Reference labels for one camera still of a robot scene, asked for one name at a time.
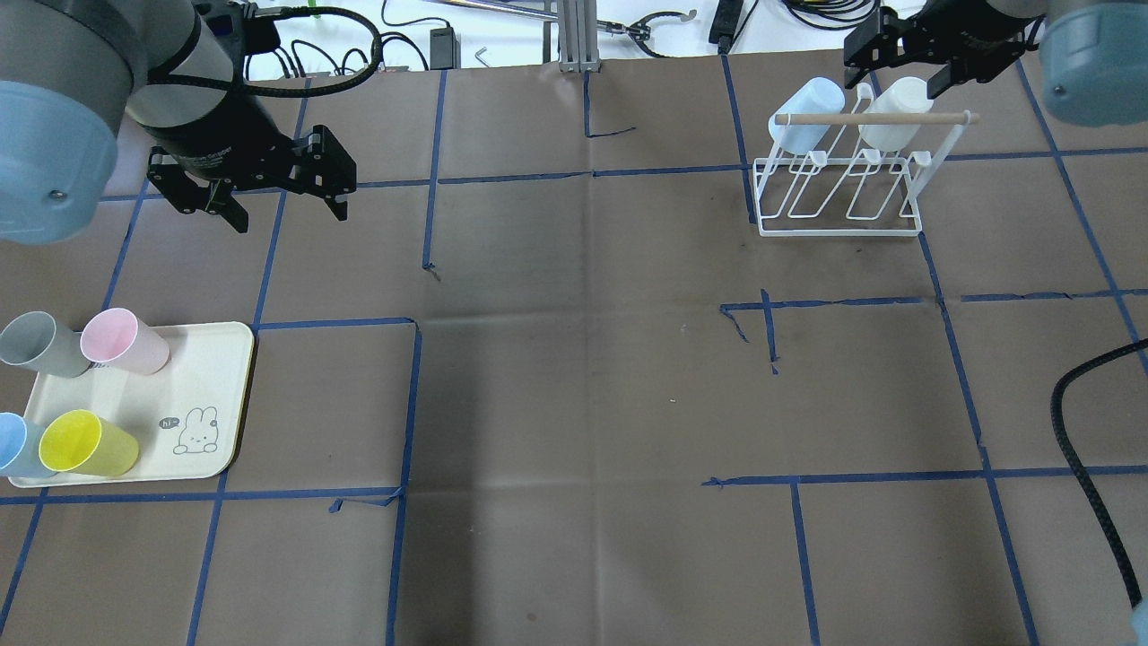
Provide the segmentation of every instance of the tray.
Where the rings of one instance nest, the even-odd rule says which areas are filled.
[[[155,375],[96,365],[68,380],[38,375],[24,417],[42,426],[86,408],[140,443],[140,458],[114,478],[56,474],[8,478],[29,489],[95,483],[209,478],[235,456],[255,336],[242,322],[154,328],[171,344],[171,361]]]

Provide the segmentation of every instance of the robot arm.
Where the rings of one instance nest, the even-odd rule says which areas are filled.
[[[972,79],[988,83],[1035,48],[1041,17],[1042,100],[1056,118],[1148,120],[1148,0],[929,0],[905,20],[879,7],[845,40],[846,86],[910,62],[944,65],[929,80],[930,98]]]
[[[247,211],[232,190],[281,187],[319,196],[346,219],[354,159],[325,126],[298,140],[281,133],[242,83],[243,55],[278,46],[271,21],[290,17],[256,9],[0,0],[0,238],[42,243],[83,228],[115,166],[125,112],[155,137],[148,178],[184,212],[202,209],[242,232]],[[262,42],[235,38],[245,23]]]

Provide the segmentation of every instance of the braided black hose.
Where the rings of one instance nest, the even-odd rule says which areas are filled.
[[[267,87],[265,85],[248,85],[243,83],[242,78],[235,78],[234,80],[218,80],[215,78],[203,78],[200,76],[184,76],[178,73],[161,75],[155,78],[148,78],[149,85],[191,85],[193,87],[208,87],[210,89],[223,89],[225,92],[239,92],[241,94],[255,94],[256,96],[272,96],[277,99],[307,99],[312,96],[326,96],[328,94],[335,94],[339,92],[344,92],[352,87],[357,87],[374,76],[375,70],[379,69],[379,64],[382,63],[382,46],[380,44],[382,34],[379,33],[379,29],[374,26],[366,17],[350,11],[348,9],[342,9],[339,7],[285,7],[279,10],[279,14],[270,16],[273,21],[284,21],[288,18],[297,18],[303,16],[343,16],[350,18],[363,26],[365,26],[371,32],[371,61],[365,68],[359,70],[358,73],[348,78],[347,80],[341,80],[339,83],[332,83],[329,85],[317,85],[315,87]]]
[[[1108,539],[1108,546],[1112,551],[1112,557],[1116,558],[1116,567],[1120,570],[1120,578],[1124,579],[1124,589],[1128,593],[1128,601],[1132,604],[1133,608],[1140,605],[1140,584],[1137,582],[1137,574],[1132,569],[1132,561],[1128,560],[1128,553],[1124,550],[1124,543],[1120,540],[1120,535],[1116,531],[1112,517],[1108,514],[1108,507],[1106,507],[1104,501],[1101,500],[1100,492],[1096,491],[1096,485],[1093,484],[1092,477],[1088,476],[1088,472],[1084,468],[1084,464],[1080,462],[1080,457],[1077,456],[1076,450],[1072,449],[1072,443],[1069,442],[1068,431],[1064,430],[1064,391],[1068,390],[1069,384],[1077,381],[1086,373],[1100,368],[1101,366],[1122,357],[1127,357],[1134,352],[1146,349],[1148,349],[1148,340],[1139,341],[1134,344],[1128,344],[1107,355],[1102,355],[1073,368],[1069,372],[1069,374],[1064,375],[1058,382],[1056,382],[1056,388],[1053,389],[1052,403],[1053,433],[1056,434],[1056,444],[1060,445],[1061,453],[1064,454],[1064,460],[1068,461],[1069,468],[1072,470],[1072,475],[1076,476],[1077,482],[1080,483],[1080,489],[1084,490],[1085,498],[1088,499],[1088,504],[1092,505],[1093,513],[1096,514],[1096,521],[1100,522],[1100,529],[1104,532],[1104,538]]]

